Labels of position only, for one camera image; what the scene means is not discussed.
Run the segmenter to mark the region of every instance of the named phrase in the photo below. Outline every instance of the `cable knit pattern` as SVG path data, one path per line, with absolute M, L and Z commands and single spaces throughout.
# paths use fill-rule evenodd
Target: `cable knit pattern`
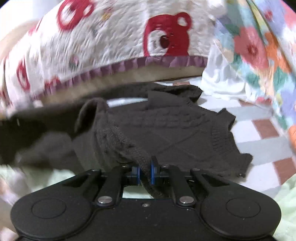
M 205 110 L 187 97 L 148 91 L 148 101 L 110 109 L 103 99 L 85 104 L 78 118 L 95 113 L 92 145 L 101 167 L 133 163 L 143 172 L 150 194 L 163 195 L 150 185 L 151 156 L 161 165 L 177 165 L 183 171 L 206 169 L 226 177 L 245 176 L 252 156 L 241 154 L 229 131 L 235 116 L 226 111 Z

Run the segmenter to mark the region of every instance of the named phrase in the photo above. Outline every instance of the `floral blanket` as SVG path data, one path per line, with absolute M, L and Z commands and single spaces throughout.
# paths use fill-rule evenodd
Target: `floral blanket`
M 215 42 L 285 130 L 296 124 L 296 14 L 282 0 L 227 0 Z

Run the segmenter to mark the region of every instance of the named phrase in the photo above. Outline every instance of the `white fabric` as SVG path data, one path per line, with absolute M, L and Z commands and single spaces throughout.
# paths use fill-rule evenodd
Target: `white fabric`
M 0 8 L 0 40 L 30 20 L 39 20 L 61 0 L 9 0 Z
M 242 99 L 255 101 L 255 93 L 252 92 L 249 84 L 246 83 L 238 73 L 230 66 L 233 53 L 226 52 L 217 42 L 213 41 L 210 48 L 207 66 L 202 74 L 200 88 L 206 95 L 214 96 L 225 100 Z
M 0 230 L 0 241 L 14 241 L 17 238 L 17 234 L 8 228 Z
M 207 0 L 209 5 L 209 14 L 219 18 L 227 13 L 225 0 Z

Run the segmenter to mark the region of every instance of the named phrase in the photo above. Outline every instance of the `bedding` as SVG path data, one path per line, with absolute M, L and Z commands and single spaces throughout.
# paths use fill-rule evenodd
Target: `bedding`
M 223 0 L 64 0 L 2 61 L 2 103 L 23 105 L 77 85 L 84 94 L 127 81 L 201 75 L 211 19 L 223 13 Z M 78 92 L 60 96 L 78 98 Z
M 274 200 L 281 208 L 282 218 L 274 237 L 279 241 L 296 240 L 296 175 L 281 187 Z
M 217 20 L 201 88 L 271 105 L 296 148 L 296 13 L 281 0 L 229 0 Z
M 0 41 L 0 63 L 4 61 L 6 56 L 9 54 L 11 49 L 14 47 L 14 45 L 32 28 L 34 27 L 38 21 L 28 21 L 24 22 L 23 24 L 19 25 L 12 31 L 10 31 L 1 41 Z M 4 72 L 3 69 L 0 68 L 0 76 L 4 78 Z M 1 82 L 1 91 L 0 96 L 7 96 L 6 91 L 6 83 Z M 5 113 L 1 111 L 2 108 L 5 106 L 3 105 L 3 102 L 0 101 L 0 119 L 4 119 Z
M 160 84 L 170 86 L 191 84 L 200 86 L 201 78 L 167 81 Z M 144 100 L 122 98 L 108 101 L 108 104 L 110 106 L 117 106 Z M 289 141 L 284 136 L 284 132 L 276 119 L 272 116 L 271 107 L 259 107 L 235 99 L 221 100 L 204 93 L 199 98 L 197 104 L 214 111 L 226 108 L 230 113 L 236 115 L 236 122 L 231 130 L 236 145 L 241 152 L 251 153 L 253 155 L 253 161 L 245 178 L 236 178 L 232 181 L 262 192 L 272 198 L 280 190 L 287 189 L 287 184 L 283 187 L 282 184 L 291 176 L 295 175 L 296 161 L 293 151 L 289 146 Z M 73 175 L 71 172 L 62 174 L 63 172 L 53 172 L 51 170 L 33 169 L 30 172 L 26 170 L 29 169 L 25 169 L 25 173 L 26 178 L 30 180 L 29 186 L 34 187 L 33 190 L 36 190 L 36 187 L 44 187 L 50 183 L 52 184 L 53 182 L 48 183 L 46 181 L 48 177 L 53 177 L 52 181 L 55 180 L 57 182 L 63 178 L 67 178 L 65 173 Z M 2 174 L 5 180 L 10 182 L 13 179 L 13 175 L 8 174 L 8 171 L 5 175 L 3 172 L 0 175 Z M 124 197 L 149 198 L 150 196 L 143 187 L 130 186 L 125 188 Z M 283 229 L 279 229 L 276 234 L 282 235 L 282 231 Z M 279 241 L 286 241 L 281 237 L 277 236 Z

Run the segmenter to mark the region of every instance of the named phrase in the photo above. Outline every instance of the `flower print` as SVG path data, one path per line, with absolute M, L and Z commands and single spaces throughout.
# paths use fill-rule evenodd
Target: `flower print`
M 285 10 L 285 22 L 289 28 L 292 28 L 296 25 L 296 14 L 284 1 L 281 2 Z
M 285 25 L 284 8 L 279 0 L 265 0 L 258 4 L 267 23 L 276 35 L 281 35 Z
M 291 68 L 279 49 L 279 43 L 276 37 L 271 32 L 265 33 L 265 37 L 268 41 L 266 47 L 267 56 L 274 61 L 274 70 L 279 66 L 283 72 L 290 73 Z
M 283 90 L 281 92 L 282 106 L 281 111 L 286 117 L 291 117 L 296 123 L 296 89 L 293 92 Z
M 241 6 L 248 6 L 248 3 L 246 0 L 227 0 L 228 4 L 239 4 Z
M 283 104 L 283 99 L 282 99 L 280 93 L 276 94 L 276 101 L 278 102 L 279 106 L 281 106 Z
M 264 98 L 264 97 L 258 97 L 256 99 L 256 104 L 259 104 L 259 105 L 267 105 L 267 106 L 270 106 L 272 103 L 272 100 L 270 98 Z
M 274 67 L 271 66 L 265 70 L 259 70 L 257 74 L 260 78 L 258 81 L 260 89 L 265 95 L 274 97 Z
M 253 11 L 253 14 L 256 18 L 257 23 L 259 24 L 260 28 L 267 28 L 265 20 L 263 19 L 261 13 L 259 12 L 258 8 L 255 6 L 253 2 L 250 2 L 250 7 Z
M 218 18 L 216 20 L 216 24 L 217 22 L 221 23 L 222 25 L 225 25 L 225 24 L 232 24 L 230 18 L 227 16 L 227 15 L 223 15 L 221 16 L 220 18 Z
M 242 27 L 234 37 L 234 51 L 254 68 L 266 69 L 269 66 L 264 43 L 254 27 Z
M 221 53 L 224 55 L 226 60 L 229 63 L 232 63 L 234 60 L 234 53 L 230 49 L 223 48 L 221 42 L 218 39 L 214 40 L 214 43 L 217 45 L 218 49 L 221 51 Z

